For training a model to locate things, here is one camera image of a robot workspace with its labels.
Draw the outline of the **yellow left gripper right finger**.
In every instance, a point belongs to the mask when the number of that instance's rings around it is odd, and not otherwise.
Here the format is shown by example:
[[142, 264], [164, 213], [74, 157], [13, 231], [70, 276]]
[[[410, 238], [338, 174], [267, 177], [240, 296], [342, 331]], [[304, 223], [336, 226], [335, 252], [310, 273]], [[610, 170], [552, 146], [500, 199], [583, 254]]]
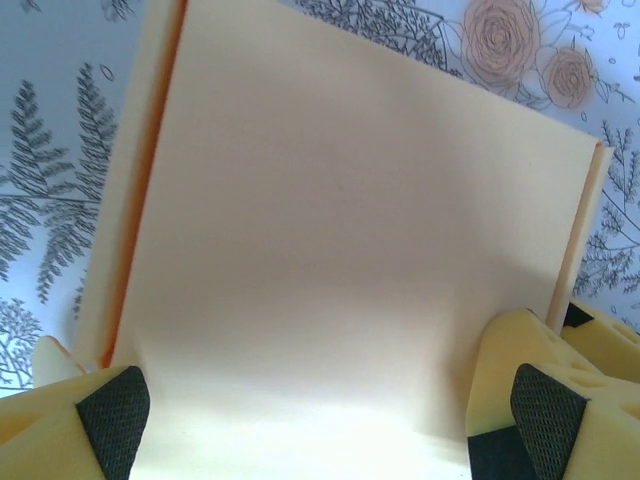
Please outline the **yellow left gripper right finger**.
[[640, 384], [523, 364], [513, 417], [540, 480], [640, 480]]

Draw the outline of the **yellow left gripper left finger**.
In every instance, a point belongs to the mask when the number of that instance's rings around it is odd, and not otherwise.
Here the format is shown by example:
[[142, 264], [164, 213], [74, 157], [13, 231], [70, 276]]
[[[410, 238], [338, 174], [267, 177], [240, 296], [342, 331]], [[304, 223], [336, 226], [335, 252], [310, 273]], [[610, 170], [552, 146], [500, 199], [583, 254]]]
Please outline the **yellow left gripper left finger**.
[[137, 366], [0, 399], [0, 480], [129, 480], [150, 412]]

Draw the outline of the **floral patterned table cover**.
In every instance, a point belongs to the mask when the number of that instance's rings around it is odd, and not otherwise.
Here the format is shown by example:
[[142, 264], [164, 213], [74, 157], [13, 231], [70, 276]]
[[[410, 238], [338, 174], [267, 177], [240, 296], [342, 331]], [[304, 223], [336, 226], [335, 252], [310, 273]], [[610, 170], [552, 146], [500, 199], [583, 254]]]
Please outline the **floral patterned table cover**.
[[[481, 52], [463, 48], [471, 0], [279, 0], [536, 109], [614, 150], [575, 287], [640, 332], [640, 0], [531, 0], [550, 57], [511, 89], [507, 48], [523, 37], [490, 15]], [[147, 10], [159, 0], [0, 0], [0, 398], [32, 384], [30, 354], [69, 343], [105, 169]]]

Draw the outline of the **yellow paper box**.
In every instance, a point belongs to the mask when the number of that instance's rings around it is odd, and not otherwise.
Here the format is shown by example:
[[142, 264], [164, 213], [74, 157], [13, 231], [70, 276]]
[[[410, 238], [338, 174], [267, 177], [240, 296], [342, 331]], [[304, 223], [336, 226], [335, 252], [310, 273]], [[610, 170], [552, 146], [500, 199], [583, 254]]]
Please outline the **yellow paper box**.
[[556, 341], [596, 138], [276, 0], [150, 0], [73, 346], [136, 365], [131, 480], [469, 474], [478, 346]]

